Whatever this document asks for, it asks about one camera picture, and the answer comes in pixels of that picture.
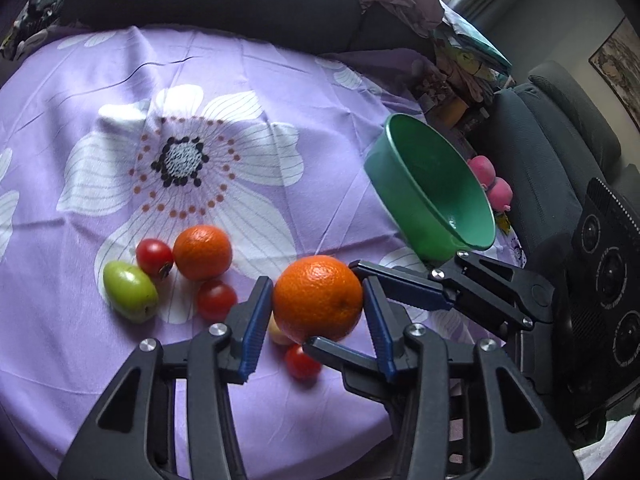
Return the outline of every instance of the red cherry tomato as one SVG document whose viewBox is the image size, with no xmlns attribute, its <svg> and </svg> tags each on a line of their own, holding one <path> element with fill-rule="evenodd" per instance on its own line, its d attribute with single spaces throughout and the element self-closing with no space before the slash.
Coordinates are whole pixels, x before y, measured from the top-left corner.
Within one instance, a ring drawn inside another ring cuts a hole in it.
<svg viewBox="0 0 640 480">
<path fill-rule="evenodd" d="M 287 350 L 284 362 L 290 375 L 299 381 L 315 379 L 322 369 L 322 365 L 306 355 L 300 345 L 293 345 Z"/>
<path fill-rule="evenodd" d="M 196 294 L 198 314 L 212 323 L 222 323 L 237 302 L 238 295 L 233 287 L 220 280 L 204 282 Z"/>
<path fill-rule="evenodd" d="M 160 240 L 145 238 L 136 247 L 138 267 L 152 278 L 164 280 L 174 266 L 174 254 Z"/>
</svg>

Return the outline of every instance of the pink object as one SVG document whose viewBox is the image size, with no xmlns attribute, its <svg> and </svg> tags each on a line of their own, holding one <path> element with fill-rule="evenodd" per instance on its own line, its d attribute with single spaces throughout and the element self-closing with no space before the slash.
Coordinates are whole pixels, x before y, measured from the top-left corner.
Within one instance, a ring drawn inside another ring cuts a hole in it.
<svg viewBox="0 0 640 480">
<path fill-rule="evenodd" d="M 466 163 L 480 182 L 482 189 L 486 191 L 491 208 L 499 213 L 510 211 L 513 191 L 503 178 L 495 176 L 491 161 L 484 155 L 478 155 L 470 158 Z"/>
<path fill-rule="evenodd" d="M 480 182 L 482 189 L 485 191 L 489 189 L 489 186 L 491 186 L 495 180 L 494 165 L 491 161 L 484 155 L 478 155 L 474 158 L 470 158 L 466 163 Z"/>
<path fill-rule="evenodd" d="M 489 199 L 489 204 L 491 204 L 491 208 L 494 211 L 498 213 L 511 211 L 510 203 L 513 198 L 513 191 L 503 178 L 496 177 L 494 185 L 486 192 L 486 197 Z"/>
</svg>

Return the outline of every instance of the black seat cushion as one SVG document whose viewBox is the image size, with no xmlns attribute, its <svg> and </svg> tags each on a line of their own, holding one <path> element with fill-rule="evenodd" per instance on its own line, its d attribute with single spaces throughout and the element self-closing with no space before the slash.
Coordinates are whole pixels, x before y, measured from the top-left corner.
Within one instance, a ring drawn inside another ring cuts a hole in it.
<svg viewBox="0 0 640 480">
<path fill-rule="evenodd" d="M 589 181 L 593 177 L 605 181 L 584 139 L 558 105 L 541 89 L 531 83 L 525 83 L 517 86 L 514 92 L 535 117 L 562 163 L 574 193 L 580 203 L 584 203 Z"/>
<path fill-rule="evenodd" d="M 325 54 L 348 49 L 360 15 L 358 0 L 66 0 L 60 20 L 95 30 L 149 24 L 216 28 Z"/>
<path fill-rule="evenodd" d="M 379 3 L 374 3 L 362 17 L 360 28 L 349 50 L 386 50 L 410 48 L 435 63 L 433 41 L 418 36 Z"/>
<path fill-rule="evenodd" d="M 529 72 L 529 80 L 569 118 L 602 172 L 609 177 L 620 158 L 620 142 L 582 87 L 555 61 L 535 67 Z"/>
<path fill-rule="evenodd" d="M 495 95 L 491 116 L 470 142 L 513 188 L 508 216 L 526 253 L 551 236 L 574 232 L 582 206 L 558 155 L 516 92 Z"/>
</svg>

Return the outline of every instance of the mandarin orange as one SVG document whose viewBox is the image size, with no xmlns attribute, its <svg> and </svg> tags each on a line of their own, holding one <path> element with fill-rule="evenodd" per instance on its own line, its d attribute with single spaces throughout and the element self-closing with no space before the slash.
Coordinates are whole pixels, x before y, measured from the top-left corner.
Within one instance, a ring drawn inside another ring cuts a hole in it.
<svg viewBox="0 0 640 480">
<path fill-rule="evenodd" d="M 291 340 L 319 335 L 339 341 L 362 313 L 362 286 L 351 269 L 331 256 L 290 264 L 273 288 L 273 316 Z"/>
<path fill-rule="evenodd" d="M 194 282 L 223 274 L 231 266 L 232 256 L 226 233 L 212 225 L 195 225 L 175 239 L 175 265 L 185 278 Z"/>
</svg>

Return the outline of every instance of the gray chair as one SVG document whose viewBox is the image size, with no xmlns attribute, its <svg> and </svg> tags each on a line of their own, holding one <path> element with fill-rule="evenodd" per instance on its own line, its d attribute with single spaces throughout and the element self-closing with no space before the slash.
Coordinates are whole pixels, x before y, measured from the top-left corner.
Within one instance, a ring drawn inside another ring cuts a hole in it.
<svg viewBox="0 0 640 480">
<path fill-rule="evenodd" d="M 640 211 L 638 169 L 621 170 L 618 138 L 556 62 L 544 62 L 528 82 L 498 92 L 489 120 L 469 140 L 511 184 L 509 218 L 526 253 L 550 236 L 574 232 L 593 177 Z"/>
</svg>

